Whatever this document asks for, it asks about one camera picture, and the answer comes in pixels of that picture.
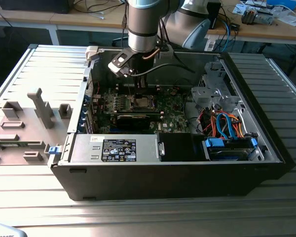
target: blue wire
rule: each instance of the blue wire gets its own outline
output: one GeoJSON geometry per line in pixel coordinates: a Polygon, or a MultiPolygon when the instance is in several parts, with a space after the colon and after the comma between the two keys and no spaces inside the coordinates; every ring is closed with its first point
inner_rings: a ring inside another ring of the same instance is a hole
{"type": "Polygon", "coordinates": [[[229,118],[228,115],[226,115],[226,114],[224,114],[224,113],[221,113],[221,114],[219,114],[219,115],[217,116],[217,119],[216,119],[217,131],[218,131],[218,132],[219,132],[219,133],[220,133],[225,139],[228,139],[227,135],[224,134],[224,132],[222,131],[222,129],[221,129],[221,125],[220,125],[220,123],[219,123],[220,118],[221,118],[221,116],[223,116],[223,115],[226,117],[227,124],[228,124],[228,130],[229,130],[229,134],[230,134],[230,136],[231,136],[233,139],[237,140],[238,138],[237,138],[236,134],[234,133],[234,131],[232,130],[231,119],[229,118]]]}
{"type": "Polygon", "coordinates": [[[223,21],[223,20],[221,20],[221,21],[225,24],[225,26],[226,26],[226,28],[227,28],[227,34],[228,34],[228,36],[227,36],[227,42],[226,42],[226,44],[225,44],[225,47],[222,49],[222,52],[224,52],[224,50],[226,49],[227,44],[228,44],[228,42],[229,42],[230,30],[229,30],[229,27],[228,27],[227,23],[226,23],[225,21],[223,21]]]}

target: warning label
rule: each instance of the warning label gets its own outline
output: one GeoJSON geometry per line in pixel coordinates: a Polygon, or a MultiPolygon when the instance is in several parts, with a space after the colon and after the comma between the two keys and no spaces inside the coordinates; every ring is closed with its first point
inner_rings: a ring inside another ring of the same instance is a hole
{"type": "Polygon", "coordinates": [[[135,139],[104,139],[103,162],[136,161],[135,139]]]}

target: paper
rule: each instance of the paper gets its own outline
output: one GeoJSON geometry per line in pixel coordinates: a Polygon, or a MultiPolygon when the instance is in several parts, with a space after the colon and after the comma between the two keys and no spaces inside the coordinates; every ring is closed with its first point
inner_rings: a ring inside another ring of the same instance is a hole
{"type": "Polygon", "coordinates": [[[243,4],[237,4],[235,9],[232,11],[234,14],[243,15],[245,13],[247,6],[243,4]]]}
{"type": "Polygon", "coordinates": [[[296,17],[295,16],[288,15],[288,16],[284,16],[284,17],[281,17],[278,19],[286,24],[291,25],[291,26],[296,26],[296,17]]]}
{"type": "Polygon", "coordinates": [[[246,5],[258,5],[266,7],[266,1],[255,1],[255,0],[248,0],[245,3],[246,5]]]}

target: electronic device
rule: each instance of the electronic device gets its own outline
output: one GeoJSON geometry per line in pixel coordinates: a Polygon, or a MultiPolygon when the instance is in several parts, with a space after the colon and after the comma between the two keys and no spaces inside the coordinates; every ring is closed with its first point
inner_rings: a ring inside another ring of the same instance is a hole
{"type": "Polygon", "coordinates": [[[3,10],[51,11],[68,13],[74,0],[0,0],[3,10]]]}
{"type": "Polygon", "coordinates": [[[31,46],[31,63],[18,81],[34,70],[57,85],[79,87],[53,88],[74,90],[76,98],[32,88],[21,92],[21,104],[2,101],[0,163],[18,155],[22,162],[48,158],[73,200],[246,195],[295,166],[289,147],[296,134],[284,128],[287,111],[296,117],[296,90],[273,61],[174,52],[166,41],[193,48],[206,34],[206,1],[128,3],[128,48],[31,46]],[[170,40],[157,42],[158,31],[170,40]],[[48,50],[48,57],[36,50],[48,50]],[[51,60],[61,63],[41,67],[51,60]],[[59,104],[64,98],[70,104],[59,104]]]}
{"type": "Polygon", "coordinates": [[[219,0],[209,0],[208,1],[208,4],[207,4],[208,19],[211,21],[209,29],[215,28],[216,20],[217,20],[221,5],[222,5],[222,3],[219,0]]]}
{"type": "MultiPolygon", "coordinates": [[[[90,82],[82,83],[66,141],[50,150],[51,170],[71,199],[246,195],[294,166],[257,102],[272,93],[256,94],[250,79],[257,58],[273,71],[262,55],[213,61],[215,53],[177,52],[199,71],[164,67],[148,75],[139,96],[131,78],[100,66],[118,53],[99,49],[91,74],[101,87],[90,91],[90,82]]],[[[259,76],[267,77],[282,81],[275,71],[259,76]]]]}
{"type": "Polygon", "coordinates": [[[249,6],[247,6],[241,17],[242,23],[247,25],[251,25],[253,23],[271,25],[273,19],[274,17],[272,13],[262,8],[260,10],[256,10],[249,6]]]}

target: aluminum profile table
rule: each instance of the aluminum profile table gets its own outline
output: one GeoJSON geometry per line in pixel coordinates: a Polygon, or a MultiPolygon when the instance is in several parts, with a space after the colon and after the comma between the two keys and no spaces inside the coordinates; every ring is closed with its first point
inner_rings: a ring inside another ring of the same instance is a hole
{"type": "MultiPolygon", "coordinates": [[[[2,85],[0,102],[31,58],[44,61],[44,50],[60,60],[84,63],[85,47],[28,49],[2,85]]],[[[43,80],[32,80],[23,85],[43,86],[43,80]]],[[[245,197],[76,202],[46,165],[0,166],[0,222],[29,237],[296,236],[296,167],[245,197]]]]}

